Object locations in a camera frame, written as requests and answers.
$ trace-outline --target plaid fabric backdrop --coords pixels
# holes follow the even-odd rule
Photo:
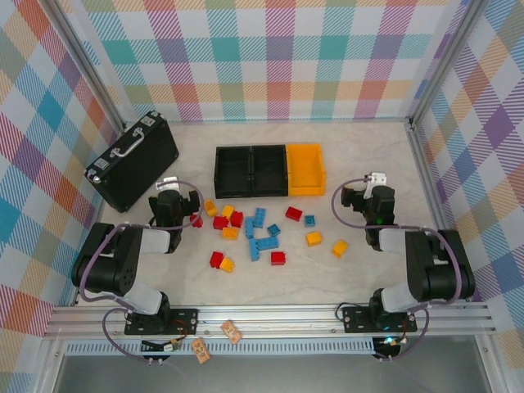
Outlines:
[[[404,118],[468,0],[61,2],[124,117],[202,121]]]
[[[425,152],[524,391],[524,2],[492,0],[431,112]]]
[[[115,132],[37,0],[0,0],[0,392],[26,392],[101,198]]]

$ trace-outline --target blue lego brick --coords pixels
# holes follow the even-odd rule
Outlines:
[[[269,225],[268,233],[269,233],[269,236],[275,237],[280,234],[280,228],[276,224]]]
[[[253,228],[253,217],[246,217],[246,237],[252,239],[255,236],[255,229]]]
[[[253,218],[253,226],[255,228],[263,228],[265,220],[265,209],[257,207],[255,210],[255,217]]]
[[[256,239],[249,239],[249,252],[251,254],[251,262],[256,262],[260,259],[260,251]]]
[[[314,215],[305,215],[304,216],[304,225],[306,227],[314,227]]]
[[[256,245],[258,246],[259,251],[278,248],[278,237],[265,237],[264,239],[258,239]]]

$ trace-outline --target black briefcase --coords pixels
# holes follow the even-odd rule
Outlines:
[[[120,213],[178,158],[177,145],[163,116],[150,111],[85,170],[85,177]]]

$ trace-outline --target briefcase handle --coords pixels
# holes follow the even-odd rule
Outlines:
[[[144,140],[144,133],[142,132],[142,129],[138,128],[133,131],[133,136],[136,137],[137,135],[140,135],[140,139],[138,139],[134,144],[132,144],[128,148],[128,150],[125,151],[125,153],[120,153],[120,149],[118,147],[115,147],[113,150],[111,150],[111,155],[115,155],[120,158],[126,157],[131,151],[136,149],[137,146]]]

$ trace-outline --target marble tabletop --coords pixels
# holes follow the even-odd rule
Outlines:
[[[251,262],[242,227],[238,240],[224,240],[204,214],[203,228],[183,230],[182,243],[169,255],[142,255],[138,278],[169,296],[171,305],[277,305],[320,304],[342,301],[367,302],[372,293],[405,279],[405,258],[376,252],[367,245],[364,231],[339,224],[332,215],[330,200],[334,189],[346,180],[361,178],[372,171],[386,172],[388,185],[395,189],[395,215],[399,224],[432,225],[404,125],[401,123],[282,123],[282,124],[172,124],[180,157],[163,177],[178,176],[195,184],[205,198],[215,200],[213,173],[215,148],[227,145],[314,142],[323,149],[326,170],[324,196],[264,197],[215,200],[219,211],[229,204],[253,215],[256,207],[267,210],[264,229],[255,237],[267,237],[267,226],[277,224],[284,266],[271,266],[270,251]],[[124,221],[145,224],[152,214],[147,198],[151,187],[125,214],[104,206],[102,222]],[[342,217],[363,224],[362,215],[352,209],[338,211]],[[315,228],[305,228],[287,219],[288,206],[314,215]],[[307,247],[305,235],[322,233],[319,246]],[[339,240],[349,243],[342,258],[331,249]],[[221,251],[236,267],[233,273],[212,269],[212,251]]]

